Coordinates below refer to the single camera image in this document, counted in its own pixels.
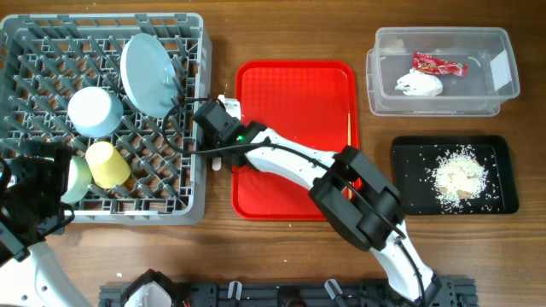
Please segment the white plastic fork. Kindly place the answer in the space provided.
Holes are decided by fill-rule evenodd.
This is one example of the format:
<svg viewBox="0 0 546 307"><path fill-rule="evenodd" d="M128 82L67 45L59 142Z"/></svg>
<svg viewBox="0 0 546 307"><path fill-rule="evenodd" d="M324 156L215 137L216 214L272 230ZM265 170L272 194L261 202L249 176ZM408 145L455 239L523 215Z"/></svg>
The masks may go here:
<svg viewBox="0 0 546 307"><path fill-rule="evenodd" d="M219 171L222 168L222 159L220 157L215 157L212 159L212 169L214 171Z"/></svg>

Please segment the green saucer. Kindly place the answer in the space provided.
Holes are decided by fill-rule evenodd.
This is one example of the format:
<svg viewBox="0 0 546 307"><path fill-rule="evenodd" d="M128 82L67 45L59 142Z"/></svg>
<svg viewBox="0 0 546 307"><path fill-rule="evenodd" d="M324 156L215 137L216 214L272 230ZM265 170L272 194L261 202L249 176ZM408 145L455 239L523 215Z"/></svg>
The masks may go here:
<svg viewBox="0 0 546 307"><path fill-rule="evenodd" d="M73 155L69 165L67 191L62 195L61 202L74 204L81 201L88 192L88 186L92 183L92 175L87 162Z"/></svg>

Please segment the yellow cup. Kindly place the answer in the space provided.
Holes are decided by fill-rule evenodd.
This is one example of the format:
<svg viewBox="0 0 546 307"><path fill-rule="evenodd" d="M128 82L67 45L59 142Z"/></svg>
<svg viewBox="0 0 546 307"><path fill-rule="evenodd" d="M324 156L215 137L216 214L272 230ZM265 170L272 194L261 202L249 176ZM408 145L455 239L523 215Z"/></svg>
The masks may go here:
<svg viewBox="0 0 546 307"><path fill-rule="evenodd" d="M86 162L97 186L113 188L123 185L131 169L122 155L110 142L95 142L85 153Z"/></svg>

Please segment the light blue bowl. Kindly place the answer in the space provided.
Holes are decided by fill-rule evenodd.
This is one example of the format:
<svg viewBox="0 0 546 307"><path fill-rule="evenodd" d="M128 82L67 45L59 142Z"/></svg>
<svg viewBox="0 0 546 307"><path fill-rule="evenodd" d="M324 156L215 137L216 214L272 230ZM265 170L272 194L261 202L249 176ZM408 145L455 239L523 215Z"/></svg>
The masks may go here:
<svg viewBox="0 0 546 307"><path fill-rule="evenodd" d="M67 106L67 115L76 131L93 138L115 132L123 113L121 100L99 87L86 87L77 91Z"/></svg>

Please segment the light blue plate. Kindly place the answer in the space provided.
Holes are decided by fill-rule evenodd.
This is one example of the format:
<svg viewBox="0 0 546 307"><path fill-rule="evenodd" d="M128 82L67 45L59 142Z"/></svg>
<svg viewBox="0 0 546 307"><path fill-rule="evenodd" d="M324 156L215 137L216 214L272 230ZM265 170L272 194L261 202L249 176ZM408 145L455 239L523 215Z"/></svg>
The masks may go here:
<svg viewBox="0 0 546 307"><path fill-rule="evenodd" d="M125 93L141 113L164 118L174 108L176 72L166 49L149 34L140 33L123 48L120 77Z"/></svg>

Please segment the wooden chopstick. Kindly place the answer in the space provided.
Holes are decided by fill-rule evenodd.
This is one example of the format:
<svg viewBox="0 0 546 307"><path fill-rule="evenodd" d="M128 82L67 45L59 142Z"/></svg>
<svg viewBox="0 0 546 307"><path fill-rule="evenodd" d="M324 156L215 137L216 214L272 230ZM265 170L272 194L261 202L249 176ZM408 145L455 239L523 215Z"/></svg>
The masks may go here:
<svg viewBox="0 0 546 307"><path fill-rule="evenodd" d="M351 146L351 114L347 114L347 145Z"/></svg>

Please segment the white tissue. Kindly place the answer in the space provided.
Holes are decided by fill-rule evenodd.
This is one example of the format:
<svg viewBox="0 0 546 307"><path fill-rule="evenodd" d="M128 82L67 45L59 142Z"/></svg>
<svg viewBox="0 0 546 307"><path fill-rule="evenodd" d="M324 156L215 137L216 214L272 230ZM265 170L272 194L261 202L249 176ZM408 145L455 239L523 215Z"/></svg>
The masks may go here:
<svg viewBox="0 0 546 307"><path fill-rule="evenodd" d="M443 92L443 84L434 75L410 69L397 80L395 90L406 96L438 96Z"/></svg>

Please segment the red snack wrapper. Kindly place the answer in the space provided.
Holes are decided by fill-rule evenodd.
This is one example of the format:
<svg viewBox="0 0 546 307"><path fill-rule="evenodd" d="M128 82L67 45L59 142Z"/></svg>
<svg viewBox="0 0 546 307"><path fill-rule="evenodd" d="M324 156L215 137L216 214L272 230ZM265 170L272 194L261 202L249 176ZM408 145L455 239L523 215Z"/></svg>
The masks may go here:
<svg viewBox="0 0 546 307"><path fill-rule="evenodd" d="M464 63L447 61L429 54L415 52L412 67L418 71L432 75L455 75L466 77L468 65Z"/></svg>

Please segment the pile of rice waste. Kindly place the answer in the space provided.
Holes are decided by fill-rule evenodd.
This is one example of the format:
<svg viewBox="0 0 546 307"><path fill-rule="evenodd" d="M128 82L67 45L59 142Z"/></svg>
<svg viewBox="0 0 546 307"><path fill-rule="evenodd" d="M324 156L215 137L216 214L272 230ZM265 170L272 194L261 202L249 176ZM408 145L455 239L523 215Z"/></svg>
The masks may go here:
<svg viewBox="0 0 546 307"><path fill-rule="evenodd" d="M470 213L477 210L491 211L488 201L500 199L500 184L497 162L491 154L480 158L473 145L456 145L454 149L441 149L431 168L425 169L426 176L420 182L431 183L434 202L442 214Z"/></svg>

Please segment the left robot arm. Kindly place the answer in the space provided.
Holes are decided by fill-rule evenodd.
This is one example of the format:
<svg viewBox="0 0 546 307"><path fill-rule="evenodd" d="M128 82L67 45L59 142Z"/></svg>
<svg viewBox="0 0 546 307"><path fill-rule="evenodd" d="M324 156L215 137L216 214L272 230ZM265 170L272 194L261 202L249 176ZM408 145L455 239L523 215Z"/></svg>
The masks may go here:
<svg viewBox="0 0 546 307"><path fill-rule="evenodd" d="M73 219L61 202L71 149L26 140L20 154L1 161L1 304L86 306L88 300L62 269L46 238Z"/></svg>

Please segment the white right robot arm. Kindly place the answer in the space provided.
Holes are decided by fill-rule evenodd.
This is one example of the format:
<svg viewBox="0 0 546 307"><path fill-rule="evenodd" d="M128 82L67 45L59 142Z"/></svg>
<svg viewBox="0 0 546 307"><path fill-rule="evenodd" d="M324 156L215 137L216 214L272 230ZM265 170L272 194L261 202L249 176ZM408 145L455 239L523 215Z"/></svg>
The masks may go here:
<svg viewBox="0 0 546 307"><path fill-rule="evenodd" d="M343 239L373 253L395 293L412 304L432 303L439 279L409 238L401 195L359 149L345 146L336 153L308 148L259 122L243 124L220 101L205 101L194 121L212 143L206 155L304 188Z"/></svg>

